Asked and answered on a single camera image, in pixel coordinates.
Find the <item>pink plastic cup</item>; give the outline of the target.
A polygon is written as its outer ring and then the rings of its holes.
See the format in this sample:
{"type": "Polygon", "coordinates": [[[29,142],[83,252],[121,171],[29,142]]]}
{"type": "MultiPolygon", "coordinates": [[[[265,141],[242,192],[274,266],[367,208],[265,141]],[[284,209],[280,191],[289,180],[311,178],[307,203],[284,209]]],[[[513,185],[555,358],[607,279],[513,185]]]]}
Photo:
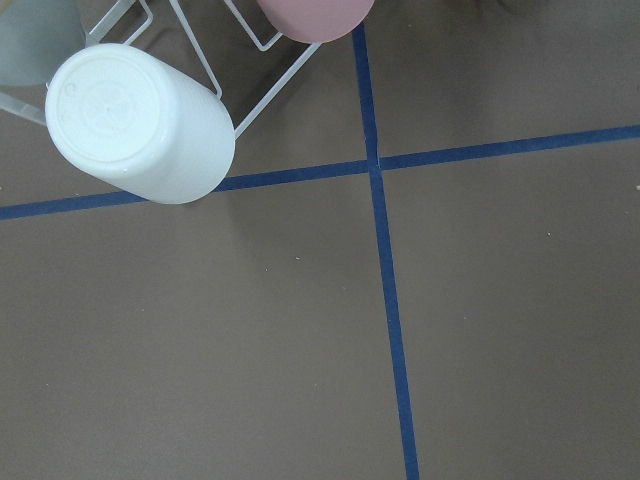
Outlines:
{"type": "Polygon", "coordinates": [[[374,0],[258,0],[270,23],[302,43],[327,43],[349,34],[368,15],[374,0]]]}

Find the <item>white plastic cup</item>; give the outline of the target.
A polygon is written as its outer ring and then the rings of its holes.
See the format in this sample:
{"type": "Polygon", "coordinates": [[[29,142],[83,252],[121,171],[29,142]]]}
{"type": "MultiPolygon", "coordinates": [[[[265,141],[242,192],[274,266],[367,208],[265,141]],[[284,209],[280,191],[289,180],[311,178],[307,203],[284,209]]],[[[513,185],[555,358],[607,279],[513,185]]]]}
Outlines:
{"type": "Polygon", "coordinates": [[[222,101],[135,47],[99,44],[67,59],[45,100],[46,127],[74,167],[160,204],[213,191],[235,154],[222,101]]]}

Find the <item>grey-green plastic cup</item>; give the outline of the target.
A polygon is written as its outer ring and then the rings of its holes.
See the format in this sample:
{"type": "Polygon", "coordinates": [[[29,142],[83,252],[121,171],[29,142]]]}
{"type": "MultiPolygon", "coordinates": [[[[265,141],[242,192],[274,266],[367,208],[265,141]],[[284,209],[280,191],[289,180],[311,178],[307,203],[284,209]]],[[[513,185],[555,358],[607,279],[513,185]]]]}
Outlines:
{"type": "Polygon", "coordinates": [[[1,3],[1,84],[34,86],[49,82],[57,69],[86,46],[75,1],[1,3]]]}

